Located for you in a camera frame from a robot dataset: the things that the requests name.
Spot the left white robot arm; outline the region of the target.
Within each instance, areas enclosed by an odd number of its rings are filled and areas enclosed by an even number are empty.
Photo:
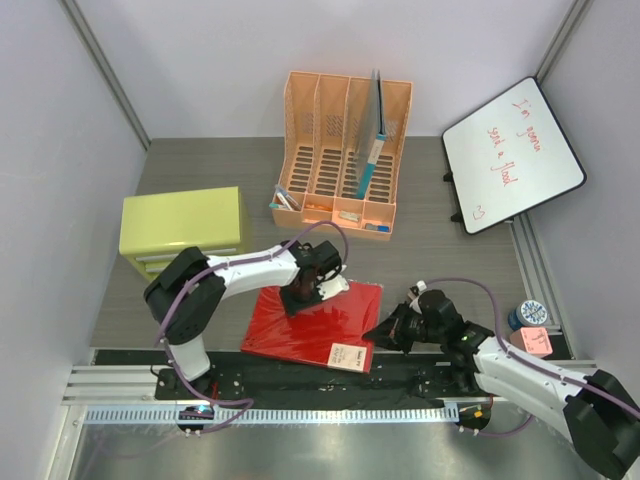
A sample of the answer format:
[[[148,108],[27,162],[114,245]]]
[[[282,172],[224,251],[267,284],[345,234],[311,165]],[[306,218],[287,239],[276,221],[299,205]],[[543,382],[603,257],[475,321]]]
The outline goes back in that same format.
[[[317,246],[289,240],[269,249],[207,256],[189,247],[149,284],[144,301],[159,324],[155,342],[178,369],[178,386],[190,398],[212,389],[211,361],[202,334],[219,304],[266,287],[280,289],[287,315],[320,305],[349,290],[343,261],[329,241]]]

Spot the blue and grey marker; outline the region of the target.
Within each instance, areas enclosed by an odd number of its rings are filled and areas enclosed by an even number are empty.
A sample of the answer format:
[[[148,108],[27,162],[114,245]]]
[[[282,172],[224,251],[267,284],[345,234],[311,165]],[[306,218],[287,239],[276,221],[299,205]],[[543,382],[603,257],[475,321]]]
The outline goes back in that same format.
[[[375,232],[382,232],[382,233],[390,233],[390,227],[386,226],[386,225],[376,225],[376,224],[371,224],[371,223],[367,223],[365,225],[365,230],[367,231],[375,231]]]

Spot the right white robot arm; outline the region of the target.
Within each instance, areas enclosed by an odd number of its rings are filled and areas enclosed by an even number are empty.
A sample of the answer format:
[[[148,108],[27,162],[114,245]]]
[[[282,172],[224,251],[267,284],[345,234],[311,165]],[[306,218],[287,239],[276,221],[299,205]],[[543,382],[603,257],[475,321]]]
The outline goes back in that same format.
[[[404,354],[436,344],[454,366],[457,391],[479,390],[519,406],[562,434],[593,470],[622,479],[639,458],[639,406],[612,374],[556,366],[464,319],[440,290],[414,290],[364,334],[375,346]]]

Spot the orange plastic file organizer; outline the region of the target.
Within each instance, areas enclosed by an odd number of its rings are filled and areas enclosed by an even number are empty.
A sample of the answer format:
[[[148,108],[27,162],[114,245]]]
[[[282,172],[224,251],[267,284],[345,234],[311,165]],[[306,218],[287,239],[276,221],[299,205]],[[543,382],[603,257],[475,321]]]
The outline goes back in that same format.
[[[301,230],[321,220],[338,224],[347,235],[388,241],[397,211],[399,170],[411,111],[413,85],[382,80],[387,139],[366,196],[355,198],[359,122],[370,77],[292,71],[284,90],[285,154],[278,184],[293,196],[300,211],[272,209],[279,227]],[[332,211],[305,208],[315,203]],[[339,217],[341,211],[359,222]],[[386,225],[390,233],[365,230]]]

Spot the teal A4 folder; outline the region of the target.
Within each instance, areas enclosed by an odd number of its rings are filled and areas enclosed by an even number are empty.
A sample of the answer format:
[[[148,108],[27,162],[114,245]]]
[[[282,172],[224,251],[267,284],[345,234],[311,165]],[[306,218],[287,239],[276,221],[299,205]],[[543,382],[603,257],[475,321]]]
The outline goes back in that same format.
[[[359,122],[356,149],[358,180],[356,199],[365,198],[386,139],[382,79],[380,70],[374,69],[369,81],[365,108]]]

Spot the orange highlighter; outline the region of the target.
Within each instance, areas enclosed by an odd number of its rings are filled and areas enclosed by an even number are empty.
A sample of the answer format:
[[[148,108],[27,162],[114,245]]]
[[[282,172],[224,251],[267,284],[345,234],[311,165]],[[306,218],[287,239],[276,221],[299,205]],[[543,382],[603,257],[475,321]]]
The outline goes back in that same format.
[[[321,211],[332,211],[333,207],[315,203],[307,203],[305,204],[305,208],[313,209],[313,210],[321,210]]]

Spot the small white eraser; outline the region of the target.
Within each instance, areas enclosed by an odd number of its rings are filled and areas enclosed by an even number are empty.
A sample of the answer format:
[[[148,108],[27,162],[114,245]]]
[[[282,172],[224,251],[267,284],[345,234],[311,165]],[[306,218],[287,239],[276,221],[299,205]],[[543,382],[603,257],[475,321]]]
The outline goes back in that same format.
[[[347,220],[347,221],[351,221],[351,222],[359,222],[360,221],[360,216],[356,213],[353,212],[347,212],[347,211],[341,211],[339,213],[339,217],[341,219]]]

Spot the green metal drawer cabinet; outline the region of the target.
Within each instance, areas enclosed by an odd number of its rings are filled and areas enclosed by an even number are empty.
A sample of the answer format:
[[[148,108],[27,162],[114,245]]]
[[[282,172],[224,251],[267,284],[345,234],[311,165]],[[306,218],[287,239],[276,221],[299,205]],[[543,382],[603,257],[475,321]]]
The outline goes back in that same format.
[[[148,280],[188,247],[226,256],[248,252],[250,243],[251,222],[237,186],[124,199],[119,253]]]

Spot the blue white pen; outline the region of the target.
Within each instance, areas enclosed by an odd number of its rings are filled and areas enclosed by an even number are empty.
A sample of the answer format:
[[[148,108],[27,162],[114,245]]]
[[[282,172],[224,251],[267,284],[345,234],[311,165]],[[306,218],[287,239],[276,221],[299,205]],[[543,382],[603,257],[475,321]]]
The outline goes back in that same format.
[[[291,196],[282,186],[279,184],[275,185],[275,195],[279,200],[280,204],[291,211],[300,211],[301,206],[297,202],[297,200]]]

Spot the red A4 folder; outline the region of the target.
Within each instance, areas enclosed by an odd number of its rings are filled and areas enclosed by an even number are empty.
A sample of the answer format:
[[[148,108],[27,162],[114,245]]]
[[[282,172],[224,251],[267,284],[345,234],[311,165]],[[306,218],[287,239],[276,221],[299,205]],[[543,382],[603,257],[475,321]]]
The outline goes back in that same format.
[[[364,374],[373,343],[363,335],[378,325],[383,287],[352,281],[350,289],[293,317],[277,287],[260,291],[240,351]]]

